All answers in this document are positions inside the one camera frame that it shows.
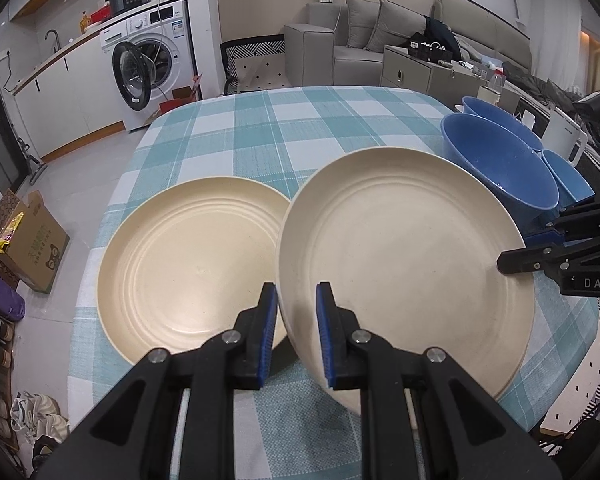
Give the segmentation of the light blue ribbed bowl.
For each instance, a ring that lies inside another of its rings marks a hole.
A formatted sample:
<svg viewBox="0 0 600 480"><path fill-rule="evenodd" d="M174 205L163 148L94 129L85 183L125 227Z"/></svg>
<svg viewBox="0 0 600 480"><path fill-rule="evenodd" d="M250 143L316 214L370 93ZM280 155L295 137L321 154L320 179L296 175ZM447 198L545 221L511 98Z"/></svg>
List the light blue ribbed bowl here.
<svg viewBox="0 0 600 480"><path fill-rule="evenodd" d="M568 160L551 150L543 150L541 158L556 182L560 209L582 202L582 200L588 200L595 195L588 181Z"/></svg>

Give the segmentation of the large dark blue bowl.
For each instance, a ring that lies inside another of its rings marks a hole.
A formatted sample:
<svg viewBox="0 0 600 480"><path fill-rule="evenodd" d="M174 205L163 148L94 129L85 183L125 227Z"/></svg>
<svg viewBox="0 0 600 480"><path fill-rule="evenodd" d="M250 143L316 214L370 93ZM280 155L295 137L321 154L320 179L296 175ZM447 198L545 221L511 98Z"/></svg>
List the large dark blue bowl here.
<svg viewBox="0 0 600 480"><path fill-rule="evenodd" d="M553 211L559 192L550 170L528 144L477 115L452 113L440 122L443 153L480 180L521 230Z"/></svg>

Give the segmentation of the beige plate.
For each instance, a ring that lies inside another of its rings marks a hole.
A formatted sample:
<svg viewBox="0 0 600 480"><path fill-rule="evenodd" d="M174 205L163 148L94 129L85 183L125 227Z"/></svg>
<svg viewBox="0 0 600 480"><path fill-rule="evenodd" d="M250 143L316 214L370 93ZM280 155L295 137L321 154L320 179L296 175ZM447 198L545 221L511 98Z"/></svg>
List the beige plate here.
<svg viewBox="0 0 600 480"><path fill-rule="evenodd" d="M232 327L275 278L290 200L240 177L180 183L152 196L111 237L96 304L110 344L130 364L149 350L200 347Z"/></svg>
<svg viewBox="0 0 600 480"><path fill-rule="evenodd" d="M393 347L439 347L500 398L527 352L530 276L498 256L524 240L506 208L469 172L410 148L366 148L309 178L279 235L276 284L294 351L326 385L316 288Z"/></svg>

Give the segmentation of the white kitchen base cabinets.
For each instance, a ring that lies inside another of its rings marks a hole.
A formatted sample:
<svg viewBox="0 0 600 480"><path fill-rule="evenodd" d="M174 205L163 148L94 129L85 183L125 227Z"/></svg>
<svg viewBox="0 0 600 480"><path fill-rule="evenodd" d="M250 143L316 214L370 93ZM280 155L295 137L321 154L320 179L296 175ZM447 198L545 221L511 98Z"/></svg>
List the white kitchen base cabinets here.
<svg viewBox="0 0 600 480"><path fill-rule="evenodd" d="M15 101L44 158L125 129L110 55L96 38L59 55L16 92Z"/></svg>

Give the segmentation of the grey drawer cabinet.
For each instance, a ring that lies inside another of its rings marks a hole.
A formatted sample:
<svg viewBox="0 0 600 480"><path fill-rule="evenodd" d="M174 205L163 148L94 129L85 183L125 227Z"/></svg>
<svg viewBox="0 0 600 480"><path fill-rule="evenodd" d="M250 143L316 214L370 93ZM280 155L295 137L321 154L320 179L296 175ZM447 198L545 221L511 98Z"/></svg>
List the grey drawer cabinet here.
<svg viewBox="0 0 600 480"><path fill-rule="evenodd" d="M413 58L405 48L385 47L380 84L432 96L448 107L463 96L478 96L488 84L472 70L453 62L451 67Z"/></svg>

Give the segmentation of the cardboard box with cat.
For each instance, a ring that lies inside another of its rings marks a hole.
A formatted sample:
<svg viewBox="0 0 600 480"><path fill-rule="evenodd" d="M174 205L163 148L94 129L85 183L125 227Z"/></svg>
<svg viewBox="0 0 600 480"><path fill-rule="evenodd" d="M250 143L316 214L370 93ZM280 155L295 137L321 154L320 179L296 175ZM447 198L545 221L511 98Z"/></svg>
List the cardboard box with cat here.
<svg viewBox="0 0 600 480"><path fill-rule="evenodd" d="M38 191L22 200L7 190L0 200L0 263L30 289L52 290L70 237Z"/></svg>

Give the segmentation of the grey sofa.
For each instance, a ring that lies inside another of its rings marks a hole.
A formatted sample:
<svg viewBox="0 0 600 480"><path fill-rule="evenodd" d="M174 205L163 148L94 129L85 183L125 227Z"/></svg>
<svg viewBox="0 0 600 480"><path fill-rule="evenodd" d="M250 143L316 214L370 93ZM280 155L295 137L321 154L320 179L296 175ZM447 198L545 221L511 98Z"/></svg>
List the grey sofa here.
<svg viewBox="0 0 600 480"><path fill-rule="evenodd" d="M440 44L462 61L530 70L530 39L481 6L434 0L420 14L391 0L309 3L303 23L284 27L285 70L295 87L377 86L388 47Z"/></svg>

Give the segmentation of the teal checked tablecloth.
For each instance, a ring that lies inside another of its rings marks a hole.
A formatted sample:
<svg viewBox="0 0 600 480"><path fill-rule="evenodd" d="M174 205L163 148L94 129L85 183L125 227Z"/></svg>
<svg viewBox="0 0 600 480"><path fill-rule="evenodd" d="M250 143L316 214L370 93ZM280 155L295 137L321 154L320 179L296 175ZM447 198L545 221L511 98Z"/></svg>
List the teal checked tablecloth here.
<svg viewBox="0 0 600 480"><path fill-rule="evenodd" d="M430 96L373 87L291 88L204 100L177 108L145 132L102 216L76 300L68 405L77 424L129 370L96 312L102 254L122 221L171 185L210 176L265 183L286 196L344 153L377 145L440 154L448 109ZM524 429L550 409L595 338L598 305L565 298L542 274L524 364L502 407ZM360 421L299 364L235 398L236 474L241 479L355 479Z"/></svg>

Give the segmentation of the red cardboard box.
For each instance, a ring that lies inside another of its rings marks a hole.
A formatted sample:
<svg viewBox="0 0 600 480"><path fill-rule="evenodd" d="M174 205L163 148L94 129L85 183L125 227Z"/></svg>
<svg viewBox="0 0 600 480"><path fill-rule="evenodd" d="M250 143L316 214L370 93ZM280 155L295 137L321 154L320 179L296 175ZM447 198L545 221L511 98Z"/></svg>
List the red cardboard box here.
<svg viewBox="0 0 600 480"><path fill-rule="evenodd" d="M196 102L197 100L198 92L195 89L190 87L174 89L172 91L172 98L161 102L159 104L159 110L161 114L166 114L171 110L175 110L178 107Z"/></svg>

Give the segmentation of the white washing machine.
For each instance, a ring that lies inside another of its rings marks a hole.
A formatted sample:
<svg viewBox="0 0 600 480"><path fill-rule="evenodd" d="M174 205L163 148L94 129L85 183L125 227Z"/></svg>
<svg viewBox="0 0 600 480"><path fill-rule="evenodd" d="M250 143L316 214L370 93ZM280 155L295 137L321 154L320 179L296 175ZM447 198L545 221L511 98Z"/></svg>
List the white washing machine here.
<svg viewBox="0 0 600 480"><path fill-rule="evenodd" d="M110 55L126 130L150 125L174 89L190 87L199 96L187 0L151 3L105 27L99 41Z"/></svg>

